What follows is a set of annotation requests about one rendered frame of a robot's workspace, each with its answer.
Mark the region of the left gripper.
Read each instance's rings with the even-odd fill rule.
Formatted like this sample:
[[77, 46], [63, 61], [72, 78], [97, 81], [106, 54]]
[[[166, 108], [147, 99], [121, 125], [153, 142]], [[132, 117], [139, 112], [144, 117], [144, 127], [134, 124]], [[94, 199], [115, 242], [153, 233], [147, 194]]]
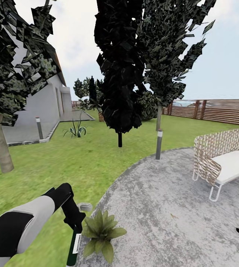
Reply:
[[75, 227], [79, 229], [80, 232], [82, 232], [82, 221], [86, 217], [86, 214], [84, 212], [81, 212], [77, 205], [75, 204], [72, 209], [70, 209], [67, 212], [64, 212], [65, 219], [63, 220], [65, 223], [69, 224], [69, 226], [74, 230]]

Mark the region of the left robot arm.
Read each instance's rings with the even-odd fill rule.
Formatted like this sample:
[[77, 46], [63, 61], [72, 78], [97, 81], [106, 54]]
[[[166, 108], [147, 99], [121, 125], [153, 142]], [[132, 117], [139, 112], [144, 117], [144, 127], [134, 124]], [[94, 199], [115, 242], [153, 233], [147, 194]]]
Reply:
[[52, 187], [42, 196], [23, 205], [11, 208], [0, 216], [0, 267], [16, 254], [23, 254], [37, 237], [51, 215], [60, 207], [65, 214], [65, 223], [82, 232], [82, 221], [92, 211], [90, 203], [75, 204], [71, 186], [63, 183]]

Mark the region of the insectifuge atomizer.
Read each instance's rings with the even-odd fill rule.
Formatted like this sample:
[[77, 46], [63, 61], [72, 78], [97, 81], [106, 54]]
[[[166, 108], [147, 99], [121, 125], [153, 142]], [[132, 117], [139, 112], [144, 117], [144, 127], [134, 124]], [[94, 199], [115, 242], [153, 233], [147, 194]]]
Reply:
[[66, 262], [67, 267], [71, 267], [76, 264], [81, 234], [82, 233], [79, 231], [79, 229], [75, 227], [73, 230], [72, 242], [71, 242], [70, 249], [69, 249], [68, 259]]

